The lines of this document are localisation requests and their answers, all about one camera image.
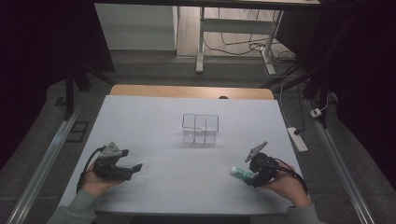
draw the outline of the clear plastic container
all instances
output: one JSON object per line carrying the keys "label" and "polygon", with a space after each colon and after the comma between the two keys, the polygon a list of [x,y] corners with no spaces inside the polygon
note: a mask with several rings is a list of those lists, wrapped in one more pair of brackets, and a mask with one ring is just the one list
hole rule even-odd
{"label": "clear plastic container", "polygon": [[183,142],[213,145],[219,131],[219,116],[185,114],[182,127]]}

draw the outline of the human hand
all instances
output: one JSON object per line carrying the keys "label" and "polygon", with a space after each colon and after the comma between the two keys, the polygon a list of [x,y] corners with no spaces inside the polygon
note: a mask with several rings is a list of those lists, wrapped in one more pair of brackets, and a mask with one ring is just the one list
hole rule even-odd
{"label": "human hand", "polygon": [[[289,167],[281,161],[279,162],[279,166],[289,169]],[[264,184],[262,188],[275,191],[280,196],[291,200],[296,207],[306,207],[312,204],[300,181],[284,171],[279,171],[275,180]]]}
{"label": "human hand", "polygon": [[100,178],[93,171],[93,165],[94,162],[90,165],[90,167],[86,171],[84,182],[81,187],[90,194],[99,197],[102,194],[104,194],[107,189],[124,182],[123,180],[105,180]]}

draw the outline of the wire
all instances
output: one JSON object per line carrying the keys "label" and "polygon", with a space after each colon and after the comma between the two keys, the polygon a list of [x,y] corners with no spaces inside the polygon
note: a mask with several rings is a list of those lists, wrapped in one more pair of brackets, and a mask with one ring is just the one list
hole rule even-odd
{"label": "wire", "polygon": [[322,109],[320,109],[320,111],[326,109],[326,107],[327,107],[328,104],[329,104],[329,97],[326,99],[326,105],[325,105]]}
{"label": "wire", "polygon": [[[277,158],[274,158],[274,160],[276,160],[276,161],[281,161],[281,162],[285,163],[284,161],[282,161],[282,160],[280,160],[280,159],[277,159]],[[286,165],[287,167],[289,167],[289,169],[291,169],[292,171],[294,171],[287,163],[285,163],[285,165]]]}
{"label": "wire", "polygon": [[226,51],[226,50],[223,50],[223,49],[213,49],[213,48],[210,48],[210,47],[206,44],[205,39],[204,39],[204,44],[205,44],[205,46],[206,46],[207,48],[209,48],[209,49],[216,50],[216,51],[220,51],[220,52],[224,52],[224,53],[228,53],[228,54],[232,54],[232,55],[243,55],[243,54],[250,53],[251,51],[254,50],[254,49],[250,49],[250,50],[248,50],[248,51],[246,51],[246,52],[242,52],[242,53],[232,53],[232,52],[230,52],[230,51]]}
{"label": "wire", "polygon": [[301,112],[301,118],[303,120],[303,128],[298,130],[299,133],[302,132],[303,130],[305,130],[305,119],[304,119],[304,111],[303,111],[303,107],[301,106],[301,97],[300,97],[300,83],[297,84],[297,92],[298,92],[298,101],[299,101],[299,106],[300,106],[300,112]]}
{"label": "wire", "polygon": [[285,111],[283,110],[283,103],[282,103],[283,85],[285,85],[285,83],[283,83],[282,86],[280,87],[280,95],[279,95],[280,109],[281,109],[281,111],[282,111],[283,120],[285,120],[286,123],[287,123],[287,124],[289,125],[289,127],[291,128],[291,125],[289,124],[288,120],[286,119]]}
{"label": "wire", "polygon": [[[246,20],[249,19],[251,15],[252,15],[252,9],[250,9],[250,10],[248,11],[248,15],[247,15],[247,17],[246,17]],[[257,19],[259,18],[259,15],[260,15],[260,9],[257,11],[257,15],[256,15],[256,19],[255,19],[255,20],[257,20]],[[221,10],[220,10],[219,7],[218,7],[218,16],[219,16],[219,18],[222,18]],[[226,43],[225,40],[224,40],[223,33],[220,33],[220,36],[221,36],[221,40],[222,40],[223,44],[226,45],[226,46],[229,46],[229,45],[238,45],[238,44],[246,44],[246,43],[248,43],[248,46],[249,46],[249,48],[250,48],[251,50],[248,51],[248,52],[244,52],[244,53],[232,53],[232,52],[229,52],[229,51],[225,51],[225,50],[223,50],[223,49],[213,49],[213,50],[221,51],[221,52],[228,53],[228,54],[232,54],[232,55],[246,54],[246,53],[249,53],[249,52],[251,52],[251,51],[253,51],[253,50],[256,50],[256,49],[259,48],[259,47],[265,47],[265,43],[260,43],[260,42],[257,42],[257,41],[265,41],[265,40],[268,39],[268,38],[262,38],[262,39],[255,39],[255,40],[252,40],[251,38],[253,37],[253,35],[250,35],[250,38],[249,38],[249,40],[247,40],[247,41]]]}
{"label": "wire", "polygon": [[85,174],[87,174],[88,172],[90,172],[90,171],[87,171],[87,169],[88,169],[88,166],[89,166],[90,163],[91,163],[91,160],[92,160],[93,156],[94,156],[97,152],[103,151],[105,148],[106,148],[106,147],[99,147],[99,148],[97,148],[97,149],[91,154],[90,158],[87,160],[87,163],[85,163],[84,170],[82,170],[81,175],[79,176],[78,183],[77,183],[77,192],[78,192],[79,190],[81,190],[82,182],[84,182]]}
{"label": "wire", "polygon": [[273,57],[276,60],[280,61],[281,63],[294,63],[295,62],[295,57],[294,56],[292,56],[292,57],[286,57],[286,56],[285,57],[281,57],[280,56],[281,54],[284,54],[284,53],[292,53],[292,51],[291,50],[283,50],[283,51],[280,51],[277,54],[277,56],[275,56],[274,53],[271,50],[271,54],[273,55]]}
{"label": "wire", "polygon": [[294,63],[295,59],[294,58],[286,58],[286,59],[282,59],[279,57],[279,55],[281,53],[285,53],[285,52],[291,52],[291,50],[284,50],[281,51],[277,54],[277,57],[274,55],[272,49],[269,50],[269,52],[271,53],[270,55],[268,55],[272,60],[274,60],[276,63]]}
{"label": "wire", "polygon": [[[280,76],[271,76],[271,75],[269,75],[268,74],[268,71],[267,70],[265,70],[265,68],[266,68],[266,65],[268,64],[268,63],[266,63],[265,64],[265,67],[264,67],[264,71],[265,71],[265,74],[268,76],[268,77],[271,77],[271,78],[284,78],[284,77],[291,77],[291,74],[292,74],[292,72],[294,72],[297,68],[299,68],[300,67],[300,65],[299,64],[297,64],[297,63],[294,63],[294,64],[292,64],[291,66],[289,66],[289,68],[288,69],[286,69],[286,71],[285,72],[283,72],[282,73],[282,75],[280,75]],[[293,66],[296,66],[295,68],[293,68],[292,70],[291,70],[291,72],[290,72],[290,74],[289,75],[287,75],[287,76],[285,76],[285,74],[287,74],[288,72],[289,72],[289,70],[293,67]]]}
{"label": "wire", "polygon": [[285,167],[282,167],[282,166],[272,166],[272,165],[269,165],[269,164],[265,164],[265,165],[269,166],[269,167],[274,167],[277,170],[281,170],[281,171],[284,171],[286,173],[289,173],[290,175],[293,175],[298,181],[300,181],[301,185],[303,186],[303,189],[304,189],[305,193],[308,194],[308,186],[306,185],[304,179],[299,174],[297,174],[297,172],[295,172],[293,169],[291,169],[291,167],[287,163],[285,163],[285,165],[288,166],[289,169],[285,168]]}

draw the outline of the metal frame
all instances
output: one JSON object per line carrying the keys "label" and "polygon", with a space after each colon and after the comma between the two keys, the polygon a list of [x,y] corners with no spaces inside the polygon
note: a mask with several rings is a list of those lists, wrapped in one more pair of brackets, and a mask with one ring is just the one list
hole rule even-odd
{"label": "metal frame", "polygon": [[[354,10],[365,0],[350,0],[337,4],[337,10]],[[269,10],[298,11],[329,11],[334,4],[296,3],[296,2],[265,2],[249,0],[93,0],[94,3],[146,5],[146,6],[180,6],[180,7],[229,7]]]}
{"label": "metal frame", "polygon": [[73,123],[75,122],[83,106],[85,98],[86,93],[82,93],[77,99],[77,106],[75,107],[69,119],[62,122],[61,126],[58,129],[58,132],[55,134],[52,142],[49,144],[49,148],[44,154],[43,159],[38,164],[35,173],[27,184],[14,210],[12,211],[11,216],[8,218],[7,224],[23,223],[26,219],[30,209],[33,206],[33,203],[35,202],[35,198],[37,197],[48,174],[50,173],[52,164],[55,162],[59,151],[64,144],[66,136],[70,132]]}
{"label": "metal frame", "polygon": [[225,19],[205,19],[205,8],[200,9],[200,29],[199,29],[199,43],[197,53],[197,64],[195,72],[202,74],[204,72],[204,32],[216,33],[232,33],[232,34],[254,34],[254,35],[268,35],[268,40],[265,48],[261,49],[262,57],[265,61],[265,67],[270,76],[274,76],[276,71],[269,52],[274,41],[277,27],[282,17],[283,11],[276,11],[274,21],[240,21],[240,20],[225,20]]}
{"label": "metal frame", "polygon": [[[306,101],[306,105],[308,106],[309,111],[314,109],[314,107],[309,103],[309,101]],[[323,128],[320,120],[315,119],[314,122],[317,127],[320,138],[322,139],[327,149],[327,152],[329,153],[329,156],[332,160],[332,164],[334,165],[335,170],[340,176],[341,182],[344,185],[346,193],[350,197],[350,200],[356,210],[356,214],[361,220],[361,223],[375,224],[370,209],[367,206],[366,201],[364,201],[363,196],[361,195],[361,191],[359,190],[358,186],[355,184],[353,177],[348,171],[347,166],[341,154],[338,152],[337,146],[332,140],[332,135],[327,129]]]}

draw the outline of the white power strip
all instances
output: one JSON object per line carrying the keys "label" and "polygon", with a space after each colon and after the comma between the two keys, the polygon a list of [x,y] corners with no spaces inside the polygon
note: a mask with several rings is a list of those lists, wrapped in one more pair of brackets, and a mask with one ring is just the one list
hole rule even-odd
{"label": "white power strip", "polygon": [[294,132],[296,131],[295,128],[288,128],[288,132],[290,135],[291,140],[293,140],[294,145],[297,147],[297,150],[299,152],[305,152],[308,150],[306,147],[303,138],[299,134],[295,134]]}
{"label": "white power strip", "polygon": [[311,110],[311,116],[313,118],[317,118],[321,115],[321,111],[319,110],[319,108],[316,108],[314,110]]}

